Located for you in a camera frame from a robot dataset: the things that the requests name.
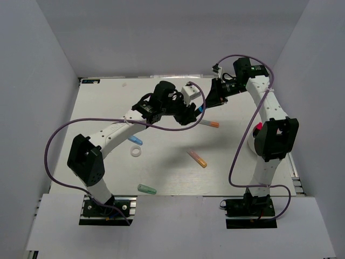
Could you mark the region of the orange clear marker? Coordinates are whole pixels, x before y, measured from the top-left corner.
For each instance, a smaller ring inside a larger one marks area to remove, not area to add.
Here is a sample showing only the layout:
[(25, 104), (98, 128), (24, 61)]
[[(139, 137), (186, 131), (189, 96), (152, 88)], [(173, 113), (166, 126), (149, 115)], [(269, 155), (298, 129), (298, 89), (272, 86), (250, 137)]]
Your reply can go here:
[(210, 126), (210, 127), (214, 127), (214, 128), (218, 128), (219, 127), (219, 123), (215, 122), (215, 121), (201, 120), (199, 123), (201, 125), (204, 125), (204, 126)]
[(204, 159), (202, 159), (195, 151), (193, 150), (188, 150), (187, 153), (202, 167), (206, 168), (207, 163), (205, 162)]

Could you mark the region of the pink black highlighter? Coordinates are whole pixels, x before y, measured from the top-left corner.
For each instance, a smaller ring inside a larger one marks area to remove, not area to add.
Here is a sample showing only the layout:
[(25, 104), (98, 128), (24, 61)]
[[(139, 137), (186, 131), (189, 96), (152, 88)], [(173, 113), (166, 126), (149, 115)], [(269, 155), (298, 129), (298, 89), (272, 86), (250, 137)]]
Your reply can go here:
[(256, 137), (258, 135), (258, 133), (261, 131), (263, 127), (263, 124), (260, 122), (257, 125), (255, 125), (254, 129), (253, 129), (253, 136)]

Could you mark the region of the blue black highlighter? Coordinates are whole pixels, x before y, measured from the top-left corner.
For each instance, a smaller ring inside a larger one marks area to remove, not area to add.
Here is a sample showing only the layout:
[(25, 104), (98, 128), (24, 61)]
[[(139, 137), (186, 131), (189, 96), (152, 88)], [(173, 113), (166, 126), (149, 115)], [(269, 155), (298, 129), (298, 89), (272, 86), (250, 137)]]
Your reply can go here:
[(198, 117), (199, 115), (204, 113), (204, 109), (202, 106), (200, 106), (198, 109), (195, 110), (194, 115)]

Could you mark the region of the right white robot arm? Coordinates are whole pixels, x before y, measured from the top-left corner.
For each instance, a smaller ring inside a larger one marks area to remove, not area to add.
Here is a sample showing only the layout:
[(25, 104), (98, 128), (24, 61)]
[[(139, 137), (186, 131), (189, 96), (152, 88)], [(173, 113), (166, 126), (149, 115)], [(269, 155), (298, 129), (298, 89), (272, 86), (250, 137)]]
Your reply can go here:
[(211, 81), (211, 90), (206, 98), (206, 107), (212, 108), (227, 103), (230, 96), (248, 92), (256, 105), (254, 115), (261, 118), (261, 128), (248, 126), (245, 134), (249, 134), (257, 163), (246, 193), (251, 197), (243, 202), (244, 210), (256, 215), (263, 208), (261, 199), (270, 194), (275, 171), (294, 145), (299, 128), (296, 118), (290, 118), (279, 104), (272, 84), (274, 75), (264, 63), (251, 64), (252, 58), (238, 55), (233, 63), (234, 77), (225, 79), (220, 63), (212, 70), (218, 76)]

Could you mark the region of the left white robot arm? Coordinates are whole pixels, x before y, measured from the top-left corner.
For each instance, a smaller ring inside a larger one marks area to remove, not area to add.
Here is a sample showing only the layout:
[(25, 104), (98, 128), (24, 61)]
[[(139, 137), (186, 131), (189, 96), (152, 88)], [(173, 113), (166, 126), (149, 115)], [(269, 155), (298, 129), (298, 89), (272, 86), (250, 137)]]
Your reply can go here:
[(130, 136), (159, 122), (162, 116), (173, 116), (183, 126), (195, 122), (196, 105), (192, 100), (201, 95), (192, 84), (178, 91), (174, 84), (160, 81), (119, 121), (89, 136), (79, 134), (73, 139), (67, 166), (96, 199), (95, 208), (101, 215), (109, 215), (114, 209), (113, 195), (104, 181), (107, 155)]

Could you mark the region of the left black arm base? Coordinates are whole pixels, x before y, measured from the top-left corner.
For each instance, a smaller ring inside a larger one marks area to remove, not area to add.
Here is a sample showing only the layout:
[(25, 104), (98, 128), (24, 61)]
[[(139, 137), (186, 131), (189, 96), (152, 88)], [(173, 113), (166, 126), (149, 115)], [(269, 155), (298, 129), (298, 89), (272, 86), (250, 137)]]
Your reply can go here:
[(99, 206), (85, 196), (79, 218), (80, 226), (130, 226), (135, 215), (136, 196), (115, 196), (112, 207), (120, 210), (126, 219), (116, 210)]

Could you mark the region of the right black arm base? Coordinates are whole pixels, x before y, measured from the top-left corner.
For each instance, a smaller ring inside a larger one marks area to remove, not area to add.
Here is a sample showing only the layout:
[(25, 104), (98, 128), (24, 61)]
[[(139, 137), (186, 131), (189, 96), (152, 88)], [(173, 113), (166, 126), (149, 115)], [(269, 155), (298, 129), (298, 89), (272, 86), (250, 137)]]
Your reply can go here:
[(258, 197), (246, 192), (241, 199), (222, 200), (219, 207), (225, 211), (227, 229), (277, 228), (270, 195)]

